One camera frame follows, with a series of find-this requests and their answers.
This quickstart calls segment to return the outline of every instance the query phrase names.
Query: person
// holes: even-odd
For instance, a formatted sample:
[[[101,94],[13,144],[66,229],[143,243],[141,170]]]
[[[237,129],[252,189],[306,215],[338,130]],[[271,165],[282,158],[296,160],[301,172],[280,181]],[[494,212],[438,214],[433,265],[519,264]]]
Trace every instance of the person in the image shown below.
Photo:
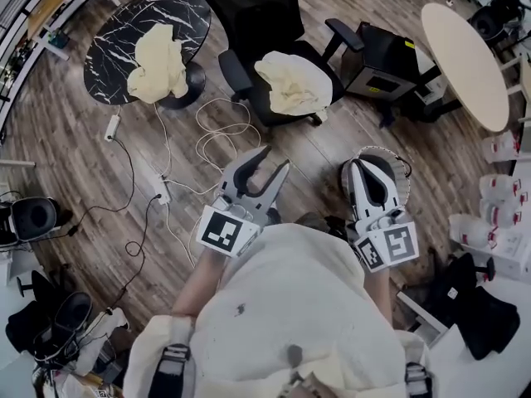
[[[347,242],[319,230],[268,226],[229,261],[205,249],[171,315],[136,339],[125,398],[410,396],[407,363],[429,359],[392,329],[388,269],[365,274]],[[189,347],[192,386],[150,394],[173,344]]]

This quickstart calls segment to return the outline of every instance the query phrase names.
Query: black marble tabletop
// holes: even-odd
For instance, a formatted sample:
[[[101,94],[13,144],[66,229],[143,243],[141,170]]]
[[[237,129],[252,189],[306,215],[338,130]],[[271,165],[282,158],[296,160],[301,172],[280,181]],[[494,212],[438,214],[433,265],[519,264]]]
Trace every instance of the black marble tabletop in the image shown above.
[[[204,42],[210,27],[204,0],[131,0],[119,7],[98,31],[85,58],[85,87],[105,104],[126,104],[137,97],[127,92],[127,78],[138,67],[134,47],[155,23],[173,25],[173,39],[183,43],[186,65]]]

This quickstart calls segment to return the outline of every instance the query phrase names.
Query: white bottle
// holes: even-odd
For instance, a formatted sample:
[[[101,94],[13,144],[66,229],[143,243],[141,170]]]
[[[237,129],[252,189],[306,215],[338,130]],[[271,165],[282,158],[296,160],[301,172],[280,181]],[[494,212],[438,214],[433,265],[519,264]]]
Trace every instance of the white bottle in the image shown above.
[[[498,136],[484,138],[481,149],[488,163],[510,161],[518,157],[519,143],[510,131],[505,131]]]
[[[450,238],[476,249],[496,246],[496,234],[486,222],[468,214],[453,214],[450,220]]]
[[[518,195],[522,182],[506,174],[490,174],[480,178],[481,197],[490,201],[508,201]]]
[[[519,201],[510,199],[508,201],[492,202],[487,199],[480,201],[481,218],[491,226],[509,229],[521,219],[519,211]]]

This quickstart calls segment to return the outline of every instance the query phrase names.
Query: white cable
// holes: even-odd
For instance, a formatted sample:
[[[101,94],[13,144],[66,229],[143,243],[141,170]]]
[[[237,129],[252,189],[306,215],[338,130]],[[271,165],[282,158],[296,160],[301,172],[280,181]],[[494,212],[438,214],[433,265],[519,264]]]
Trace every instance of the white cable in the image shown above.
[[[157,105],[153,103],[153,107],[155,108],[155,114],[157,114],[158,120],[163,126],[164,138],[166,139],[166,149],[168,150],[168,165],[166,166],[166,169],[163,172],[159,173],[160,177],[164,177],[166,174],[169,174],[172,171],[172,149],[169,147],[168,132],[166,131],[166,125],[164,125],[163,119],[158,114]]]
[[[189,251],[189,249],[190,249],[190,239],[192,238],[193,230],[192,230],[192,234],[190,235],[190,239],[188,239],[188,248],[187,248],[184,245],[183,241],[180,240],[178,238],[178,236],[175,233],[172,232],[172,229],[169,228],[169,203],[166,204],[166,209],[167,209],[167,212],[166,212],[166,227],[168,228],[168,231],[172,234],[172,236],[175,237],[175,239],[177,239],[177,241],[184,248],[184,251],[186,252],[186,256],[188,257],[188,261],[190,261],[190,265],[192,266],[192,268],[195,268],[196,264],[195,264],[195,262],[193,262],[192,255],[191,255],[191,253]]]
[[[231,124],[231,125],[227,125],[226,127],[221,127],[219,129],[210,129],[208,128],[207,126],[205,126],[204,124],[201,124],[201,122],[199,121],[199,113],[202,111],[203,108],[205,108],[205,106],[217,101],[217,100],[222,100],[224,102],[228,102],[230,104],[238,104],[240,106],[242,106],[246,112],[247,112],[247,122],[246,123],[237,123],[237,124]],[[162,121],[162,119],[160,118],[160,116],[158,115],[158,112],[157,112],[157,116],[158,118],[160,119],[160,122],[161,124],[163,125],[164,127],[164,123]],[[252,128],[256,131],[256,134],[258,135],[258,144],[256,145],[257,148],[260,147],[261,145],[261,136],[260,136],[260,132],[253,126],[251,125],[251,113],[249,112],[249,109],[242,103],[238,103],[238,102],[232,102],[230,101],[229,99],[223,99],[221,97],[218,97],[216,99],[212,99],[208,102],[206,102],[203,106],[201,106],[197,112],[196,112],[196,121],[197,121],[197,125],[199,125],[199,127],[201,127],[204,131],[206,131],[207,133],[204,134],[197,142],[196,142],[196,154],[198,155],[198,157],[200,157],[200,159],[202,159],[203,161],[205,161],[206,163],[208,163],[210,166],[214,167],[217,171],[219,171],[219,173],[223,174],[223,170],[218,167],[208,156],[207,156],[207,153],[205,152],[205,147],[207,146],[208,143],[210,143],[211,140],[217,138],[217,137],[224,137],[226,138],[229,143],[231,144],[232,146],[232,149],[234,150],[234,158],[236,159],[237,156],[238,156],[238,152],[236,150],[236,146],[234,145],[234,143],[232,142],[231,140],[231,137],[230,136],[236,136],[238,134],[242,134],[244,133],[245,131],[247,131],[248,128]],[[232,127],[240,127],[240,126],[245,126],[244,129],[242,129],[241,131],[237,131],[235,133],[224,133],[223,131],[226,130],[226,129],[230,129]],[[166,136],[166,144],[167,144],[167,148],[168,148],[168,156],[169,156],[169,160],[168,160],[168,167],[170,166],[170,163],[171,163],[171,151],[169,149],[169,143],[168,143],[168,135],[166,135],[166,127],[164,127],[164,135]],[[199,144],[201,143],[201,141],[203,139],[207,139],[203,145],[202,145],[202,152],[200,153],[199,152]],[[164,173],[161,174],[161,176],[163,177],[166,173],[166,171],[168,170],[168,168],[166,168],[166,170],[164,171]],[[166,180],[163,180],[164,182],[171,182],[172,184],[176,184],[177,186],[181,186],[181,187],[184,187],[186,189],[188,189],[190,192],[194,193],[195,195],[198,195],[198,196],[202,196],[202,195],[205,195],[207,193],[209,193],[211,190],[213,190],[214,188],[217,187],[217,185],[219,184],[219,182],[217,182],[216,184],[214,184],[212,187],[209,187],[207,190],[205,190],[204,192],[198,192],[197,190],[194,190],[192,189],[190,186],[187,186],[186,184],[182,184],[181,182],[176,182],[175,180],[171,180],[171,179],[166,179]],[[168,228],[169,232],[173,235],[173,237],[175,237],[178,242],[183,246],[184,250],[186,251],[186,254],[187,254],[187,257],[188,257],[188,260],[190,261],[190,264],[192,265],[192,267],[195,267],[195,263],[193,261],[193,257],[192,257],[192,251],[190,251],[190,243],[192,241],[192,237],[193,237],[193,232],[196,230],[197,228],[197,225],[199,224],[199,221],[201,220],[201,217],[199,217],[199,219],[196,221],[193,229],[192,229],[192,233],[190,234],[190,237],[188,238],[188,247],[186,247],[184,245],[184,243],[171,231],[171,229],[169,228],[169,204],[166,204],[167,208],[168,208],[168,215],[166,217],[166,227]]]

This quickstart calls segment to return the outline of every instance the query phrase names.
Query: beige round tabletop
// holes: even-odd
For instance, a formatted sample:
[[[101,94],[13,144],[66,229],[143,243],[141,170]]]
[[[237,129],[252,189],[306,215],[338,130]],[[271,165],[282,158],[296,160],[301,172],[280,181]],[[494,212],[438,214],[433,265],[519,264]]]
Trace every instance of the beige round tabletop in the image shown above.
[[[446,6],[422,8],[431,54],[463,107],[490,131],[509,120],[509,97],[498,64],[475,29]]]

